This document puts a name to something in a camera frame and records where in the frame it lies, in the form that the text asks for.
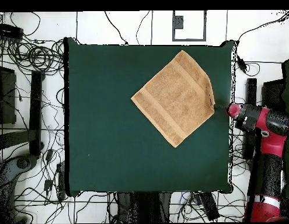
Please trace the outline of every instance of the black bracket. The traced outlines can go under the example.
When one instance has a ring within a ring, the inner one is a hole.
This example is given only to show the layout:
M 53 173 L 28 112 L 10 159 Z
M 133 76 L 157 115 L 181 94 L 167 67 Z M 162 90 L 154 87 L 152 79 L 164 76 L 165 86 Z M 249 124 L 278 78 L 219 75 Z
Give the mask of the black bracket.
M 41 143 L 41 96 L 43 72 L 32 71 L 29 129 L 0 135 L 0 150 L 29 142 L 30 155 L 39 157 Z
M 175 10 L 172 12 L 172 41 L 206 41 L 207 40 L 207 11 L 204 10 L 203 38 L 175 38 L 175 30 L 183 29 L 184 17 L 176 16 Z

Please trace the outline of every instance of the cable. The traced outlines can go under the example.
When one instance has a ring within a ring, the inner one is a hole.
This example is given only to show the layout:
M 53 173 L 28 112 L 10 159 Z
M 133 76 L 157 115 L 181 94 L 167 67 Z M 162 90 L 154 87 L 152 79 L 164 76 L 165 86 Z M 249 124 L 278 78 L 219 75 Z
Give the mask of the cable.
M 226 219 L 230 219 L 230 220 L 232 220 L 232 221 L 234 221 L 234 222 L 240 222 L 239 220 L 232 219 L 232 218 L 230 218 L 229 216 L 224 216 L 224 215 L 220 215 L 220 216 L 221 216 L 221 217 L 224 217 L 225 220 L 226 220 Z
M 141 24 L 142 24 L 143 20 L 148 16 L 149 13 L 150 13 L 150 10 L 149 10 L 149 11 L 147 12 L 147 14 L 142 18 L 142 20 L 141 20 L 141 22 L 140 22 L 140 25 L 139 25 L 139 27 L 138 27 L 138 30 L 137 30 L 137 32 L 136 32 L 136 40 L 137 40 L 138 45 L 139 45 L 139 41 L 138 41 L 138 38 L 137 38 L 138 31 L 139 31 L 139 29 L 140 29 L 140 27 L 141 27 Z
M 34 33 L 37 31 L 37 29 L 39 29 L 40 17 L 39 17 L 39 15 L 35 14 L 34 12 L 31 12 L 31 13 L 38 17 L 39 23 L 38 23 L 36 29 L 35 29 L 32 33 L 30 33 L 30 34 L 24 34 L 25 36 L 31 36 L 32 34 L 34 34 Z M 13 12 L 11 13 L 11 22 L 12 22 L 13 25 L 15 25 L 15 23 L 14 23 L 13 20 L 12 20 L 12 15 L 13 15 Z
M 32 187 L 27 187 L 26 189 L 24 189 L 24 190 L 22 191 L 22 193 L 21 193 L 20 195 L 15 196 L 15 197 L 16 197 L 16 198 L 15 198 L 15 201 L 16 201 L 19 197 L 21 197 L 22 194 L 23 194 L 26 190 L 28 190 L 28 189 L 34 191 L 36 194 L 38 194 L 40 197 L 42 197 L 42 198 L 44 198 L 45 200 L 47 200 L 49 203 L 51 203 L 51 204 L 57 204 L 57 202 L 49 200 L 48 198 L 46 198 L 44 195 L 40 194 L 38 191 L 36 191 L 36 190 L 35 190 L 34 188 L 32 188 Z
M 109 19 L 109 17 L 108 17 L 108 15 L 107 15 L 106 11 L 104 11 L 104 13 L 105 13 L 105 15 L 106 15 L 108 21 L 110 22 L 110 24 L 111 24 L 111 25 L 112 25 L 112 26 L 113 26 L 113 27 L 118 31 L 120 38 L 124 41 L 124 44 L 125 44 L 125 45 L 128 45 L 128 42 L 127 42 L 124 38 L 122 38 L 122 36 L 121 36 L 119 30 L 117 29 L 117 27 L 114 26 L 114 24 L 113 24 L 113 23 L 111 22 L 111 20 Z
M 64 205 L 61 205 L 59 208 L 57 208 L 49 217 L 48 219 L 46 220 L 45 224 L 48 224 L 49 222 L 51 221 L 54 221 L 54 219 L 56 218 L 56 216 L 52 219 L 52 220 L 49 220 L 54 214 L 56 214 L 57 211 L 59 211 L 60 209 L 60 212 L 58 213 L 58 215 L 61 213 L 61 211 L 64 209 Z
M 60 89 L 60 90 L 58 90 L 58 92 L 57 92 L 57 94 L 56 94 L 56 100 L 58 101 L 58 103 L 60 104 L 60 105 L 64 105 L 61 101 L 59 101 L 59 99 L 58 99 L 58 94 L 61 92 L 63 90 L 63 92 L 64 92 L 64 87 L 62 88 L 62 89 Z
M 30 214 L 30 213 L 27 213 L 27 212 L 23 212 L 23 211 L 19 211 L 18 209 L 16 209 L 15 208 L 15 211 L 16 212 L 18 212 L 18 213 L 23 213 L 23 214 L 25 214 L 25 215 L 29 215 L 29 216 L 31 216 L 31 222 L 30 222 L 30 224 L 32 224 L 32 222 L 33 222 L 33 219 L 34 219 L 34 217 L 33 217 L 33 215 L 32 214 Z
M 75 221 L 74 223 L 76 224 L 76 223 L 78 222 L 78 213 L 87 207 L 87 205 L 89 204 L 89 202 L 91 201 L 91 199 L 92 199 L 93 197 L 106 197 L 106 196 L 107 196 L 107 194 L 106 194 L 106 195 L 97 195 L 97 194 L 92 195 L 92 196 L 88 199 L 88 202 L 86 203 L 86 205 L 85 205 L 82 209 L 80 209 L 80 210 L 78 210 L 78 211 L 76 212 L 76 221 Z
M 24 147 L 24 146 L 27 145 L 27 144 L 29 144 L 29 142 L 26 142 L 26 143 L 24 143 L 23 145 L 18 146 L 17 148 L 15 148 L 15 149 L 11 152 L 11 154 L 10 154 L 7 158 L 5 158 L 4 160 L 8 160 L 8 159 L 12 156 L 12 154 L 14 153 L 14 151 L 16 151 L 17 149 L 19 149 L 19 148 L 21 148 L 21 147 Z
M 7 63 L 17 65 L 25 76 L 29 74 L 25 73 L 23 69 L 26 71 L 43 71 L 46 75 L 50 75 L 50 73 L 55 75 L 57 72 L 63 71 L 62 42 L 63 40 L 56 41 L 51 48 L 47 48 L 23 38 L 23 41 L 19 43 L 8 43 L 6 48 L 3 46 L 3 50 L 6 51 L 4 55 L 8 55 L 12 60 L 12 62 Z
M 186 198 L 186 200 L 185 200 L 185 203 L 184 204 L 181 204 L 181 199 L 182 198 L 184 198 L 184 194 L 185 193 L 187 193 L 187 192 L 183 192 L 182 193 L 182 196 L 181 196 L 181 198 L 180 198 L 180 202 L 179 202 L 179 205 L 181 206 L 180 207 L 180 210 L 179 210 L 179 212 L 178 213 L 171 213 L 170 215 L 177 215 L 177 222 L 179 222 L 179 217 L 180 217 L 180 214 L 182 214 L 182 217 L 183 217 L 183 222 L 185 221 L 185 220 L 187 220 L 187 222 L 188 221 L 192 221 L 192 220 L 197 220 L 197 219 L 202 219 L 203 220 L 203 222 L 205 222 L 205 220 L 204 220 L 204 218 L 206 217 L 206 216 L 204 216 L 206 213 L 203 213 L 202 215 L 198 212 L 198 210 L 197 209 L 195 209 L 195 205 L 196 205 L 196 200 L 195 200 L 195 194 L 194 194 L 194 192 L 189 192 L 190 193 L 190 195 L 188 196 L 188 198 Z M 189 206 L 190 207 L 190 212 L 186 212 L 186 207 L 187 206 Z M 191 217 L 187 217 L 186 215 L 191 215 L 191 213 L 193 212 L 193 210 L 194 211 L 196 211 L 197 212 L 197 214 L 199 215 L 199 217 L 197 217 L 197 218 L 191 218 Z
M 267 25 L 269 25 L 269 24 L 273 24 L 273 23 L 276 23 L 276 22 L 283 22 L 283 21 L 285 21 L 287 18 L 289 18 L 289 11 L 287 11 L 281 18 L 279 18 L 279 19 L 277 19 L 277 20 L 273 20 L 273 21 L 271 21 L 271 22 L 266 22 L 266 23 L 264 23 L 264 24 L 261 24 L 261 25 L 258 26 L 258 27 L 255 27 L 254 29 L 250 29 L 250 30 L 242 33 L 242 34 L 240 35 L 240 37 L 238 38 L 238 41 L 239 41 L 239 40 L 241 39 L 241 37 L 242 37 L 244 34 L 246 34 L 246 33 L 249 33 L 249 32 L 251 32 L 251 31 L 254 31 L 254 30 L 259 29 L 259 28 L 261 28 L 261 27 L 265 27 L 265 26 L 267 26 Z

